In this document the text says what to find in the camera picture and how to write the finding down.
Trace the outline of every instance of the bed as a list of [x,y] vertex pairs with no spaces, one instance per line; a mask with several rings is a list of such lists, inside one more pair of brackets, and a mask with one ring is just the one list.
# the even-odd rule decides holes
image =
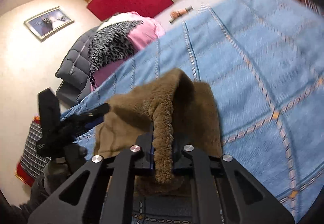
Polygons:
[[[223,152],[249,170],[297,222],[324,184],[323,18],[294,0],[218,1],[199,9],[183,0],[157,15],[166,35],[123,63],[62,119],[180,68],[192,80],[210,84]],[[167,25],[171,9],[190,5],[193,13]],[[90,150],[87,158],[94,141],[94,129],[78,138]],[[143,218],[139,205],[145,201],[150,202],[144,223],[190,221],[188,200],[136,198],[133,223]],[[166,211],[155,210],[165,205]]]

